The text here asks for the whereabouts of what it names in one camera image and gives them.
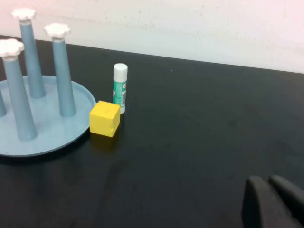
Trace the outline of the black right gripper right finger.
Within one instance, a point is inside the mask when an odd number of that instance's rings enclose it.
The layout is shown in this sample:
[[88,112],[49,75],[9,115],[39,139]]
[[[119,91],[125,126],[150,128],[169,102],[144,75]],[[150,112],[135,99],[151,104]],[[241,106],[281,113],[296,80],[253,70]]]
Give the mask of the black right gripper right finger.
[[304,191],[279,175],[269,177],[268,182],[274,187],[294,218],[304,221]]

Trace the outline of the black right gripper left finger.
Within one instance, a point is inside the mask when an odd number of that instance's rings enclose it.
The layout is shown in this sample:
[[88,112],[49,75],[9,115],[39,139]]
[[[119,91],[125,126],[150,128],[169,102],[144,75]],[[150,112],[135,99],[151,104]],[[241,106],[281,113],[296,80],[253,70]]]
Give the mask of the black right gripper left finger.
[[304,222],[293,217],[274,187],[259,176],[246,180],[242,204],[245,228],[302,228]]

